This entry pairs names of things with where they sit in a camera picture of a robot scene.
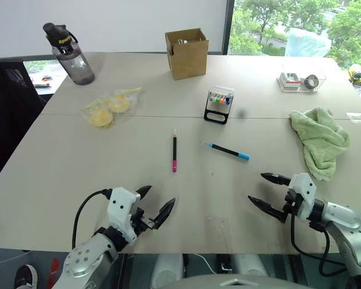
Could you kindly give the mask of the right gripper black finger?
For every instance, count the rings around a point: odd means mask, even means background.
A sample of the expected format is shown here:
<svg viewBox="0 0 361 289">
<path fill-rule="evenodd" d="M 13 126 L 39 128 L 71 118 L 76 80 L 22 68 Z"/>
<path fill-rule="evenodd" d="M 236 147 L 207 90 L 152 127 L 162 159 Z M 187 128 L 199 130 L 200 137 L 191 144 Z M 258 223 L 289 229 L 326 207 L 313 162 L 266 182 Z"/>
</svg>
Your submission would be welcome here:
<svg viewBox="0 0 361 289">
<path fill-rule="evenodd" d="M 270 172 L 261 173 L 261 177 L 263 177 L 269 182 L 272 182 L 273 184 L 278 184 L 278 185 L 288 186 L 289 183 L 291 182 L 290 178 L 276 173 L 270 173 Z"/>
<path fill-rule="evenodd" d="M 250 202 L 253 203 L 257 208 L 259 208 L 264 213 L 268 214 L 271 217 L 274 217 L 281 223 L 286 222 L 287 213 L 284 211 L 279 211 L 275 208 L 273 208 L 269 203 L 265 202 L 264 200 L 258 199 L 253 196 L 248 196 L 248 199 Z"/>
</svg>

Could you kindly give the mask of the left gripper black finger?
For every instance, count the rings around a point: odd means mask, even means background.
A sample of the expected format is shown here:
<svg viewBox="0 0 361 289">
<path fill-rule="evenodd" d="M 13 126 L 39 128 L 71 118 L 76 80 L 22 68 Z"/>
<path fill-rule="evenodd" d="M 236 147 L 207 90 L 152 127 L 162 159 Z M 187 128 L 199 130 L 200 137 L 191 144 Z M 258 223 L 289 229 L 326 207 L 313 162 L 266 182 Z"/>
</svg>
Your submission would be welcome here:
<svg viewBox="0 0 361 289">
<path fill-rule="evenodd" d="M 167 220 L 167 218 L 169 217 L 174 204 L 176 202 L 176 198 L 172 198 L 171 200 L 169 200 L 168 202 L 166 202 L 163 207 L 159 210 L 158 215 L 154 218 L 154 229 L 159 229 L 161 227 L 161 225 Z"/>
<path fill-rule="evenodd" d="M 143 199 L 151 188 L 152 188 L 151 185 L 145 185 L 145 186 L 140 187 L 136 191 L 140 195 L 140 199 Z"/>
</svg>

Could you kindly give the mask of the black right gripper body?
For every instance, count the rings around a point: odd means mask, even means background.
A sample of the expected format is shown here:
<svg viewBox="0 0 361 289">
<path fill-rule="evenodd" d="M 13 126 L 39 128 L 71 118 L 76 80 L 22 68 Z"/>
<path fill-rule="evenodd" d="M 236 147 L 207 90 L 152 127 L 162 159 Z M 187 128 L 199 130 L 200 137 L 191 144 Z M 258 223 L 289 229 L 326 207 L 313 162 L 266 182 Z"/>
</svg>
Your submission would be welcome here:
<svg viewBox="0 0 361 289">
<path fill-rule="evenodd" d="M 288 188 L 288 192 L 285 196 L 285 204 L 283 206 L 283 215 L 287 217 L 288 214 L 292 216 L 298 216 L 298 211 L 301 208 L 303 197 L 300 193 L 297 193 L 293 188 Z"/>
</svg>

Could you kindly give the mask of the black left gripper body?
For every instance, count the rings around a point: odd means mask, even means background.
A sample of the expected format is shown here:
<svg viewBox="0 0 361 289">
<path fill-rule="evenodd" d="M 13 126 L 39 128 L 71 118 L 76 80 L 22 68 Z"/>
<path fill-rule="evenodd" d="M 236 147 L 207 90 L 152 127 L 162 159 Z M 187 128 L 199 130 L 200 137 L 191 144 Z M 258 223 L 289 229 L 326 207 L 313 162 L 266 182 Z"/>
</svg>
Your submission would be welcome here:
<svg viewBox="0 0 361 289">
<path fill-rule="evenodd" d="M 135 235 L 138 237 L 147 229 L 156 229 L 154 220 L 144 216 L 144 210 L 137 208 L 136 212 L 131 216 L 131 226 Z"/>
</svg>

